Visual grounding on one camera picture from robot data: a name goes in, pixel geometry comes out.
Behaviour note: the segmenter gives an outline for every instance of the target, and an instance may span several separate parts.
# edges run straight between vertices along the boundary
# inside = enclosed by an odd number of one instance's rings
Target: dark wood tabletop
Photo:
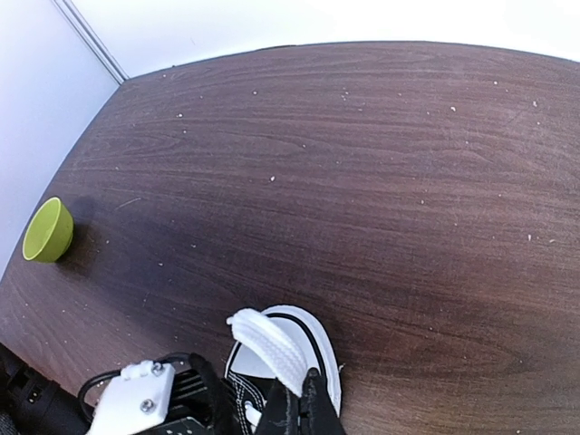
[[[364,434],[580,431],[580,67],[344,43],[124,83],[66,159],[75,239],[20,247],[0,342],[75,392],[239,308],[300,305]]]

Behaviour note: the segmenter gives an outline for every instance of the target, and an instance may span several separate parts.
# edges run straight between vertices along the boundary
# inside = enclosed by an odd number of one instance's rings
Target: green bowl
[[[50,198],[38,209],[30,221],[22,255],[25,260],[53,263],[61,257],[73,241],[73,217],[63,202]]]

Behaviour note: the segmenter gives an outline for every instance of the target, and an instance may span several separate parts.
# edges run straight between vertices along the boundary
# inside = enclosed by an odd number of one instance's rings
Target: white shoelace
[[[296,396],[302,397],[302,384],[308,373],[302,349],[272,320],[256,310],[245,308],[227,319],[234,339],[254,352],[275,377]],[[245,404],[246,418],[256,429],[262,413]]]

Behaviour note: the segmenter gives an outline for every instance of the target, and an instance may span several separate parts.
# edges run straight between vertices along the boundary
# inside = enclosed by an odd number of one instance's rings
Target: black sneaker
[[[280,433],[293,433],[286,431],[288,425],[306,427],[313,406],[335,414],[332,417],[340,426],[338,366],[328,335],[313,315],[296,306],[278,305],[262,313],[240,310],[227,323],[237,342],[227,362],[226,379],[235,392],[234,414],[243,435],[252,435],[256,429],[266,432],[260,430],[266,425],[260,422],[266,401],[269,424],[282,428]],[[321,395],[317,388],[324,399],[313,405],[312,397]]]

